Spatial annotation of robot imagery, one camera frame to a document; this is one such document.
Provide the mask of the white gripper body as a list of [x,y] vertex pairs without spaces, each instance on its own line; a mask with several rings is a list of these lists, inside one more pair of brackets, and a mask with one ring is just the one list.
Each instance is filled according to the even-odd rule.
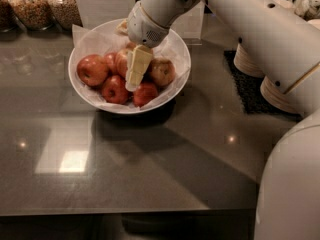
[[127,33],[132,42],[155,48],[166,38],[169,29],[155,23],[138,1],[127,17]]

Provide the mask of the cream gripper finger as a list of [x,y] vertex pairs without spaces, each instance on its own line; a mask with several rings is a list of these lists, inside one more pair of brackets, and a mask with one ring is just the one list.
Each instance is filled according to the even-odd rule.
[[119,35],[127,35],[128,34],[128,27],[127,27],[127,20],[124,19],[120,24],[116,27],[116,33]]
[[132,51],[128,52],[128,70],[125,77],[125,87],[128,91],[134,92],[139,87],[152,59],[152,50],[144,45],[137,45]]

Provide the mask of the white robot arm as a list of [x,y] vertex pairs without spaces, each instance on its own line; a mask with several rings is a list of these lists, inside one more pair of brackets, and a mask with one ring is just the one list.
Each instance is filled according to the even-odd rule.
[[253,57],[265,76],[262,93],[282,98],[302,117],[268,158],[254,240],[320,240],[320,30],[273,0],[140,0],[117,30],[155,48],[198,2]]

